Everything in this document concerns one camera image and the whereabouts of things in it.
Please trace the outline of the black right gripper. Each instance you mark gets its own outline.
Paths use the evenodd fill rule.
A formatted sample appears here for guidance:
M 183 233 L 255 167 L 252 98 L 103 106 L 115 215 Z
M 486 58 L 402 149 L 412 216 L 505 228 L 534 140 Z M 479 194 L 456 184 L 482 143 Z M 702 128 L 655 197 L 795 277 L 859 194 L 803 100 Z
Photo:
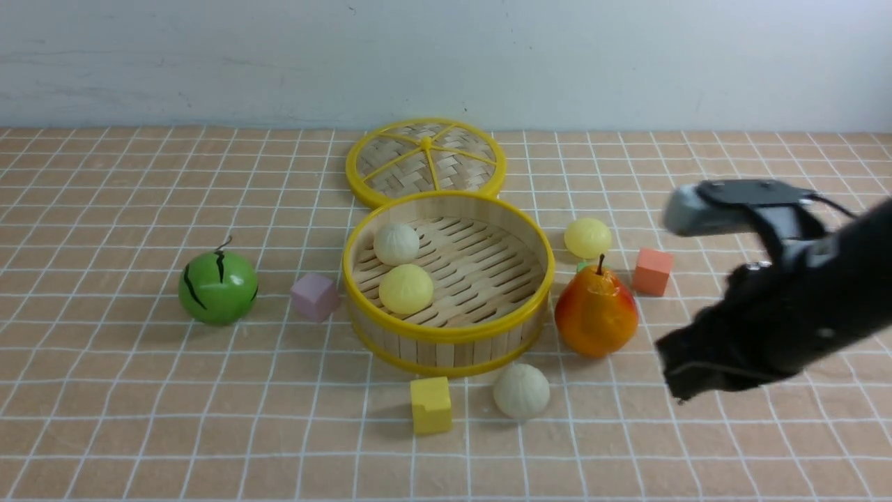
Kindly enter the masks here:
M 655 349 L 671 395 L 750 390 L 890 326 L 890 203 L 758 271 Z

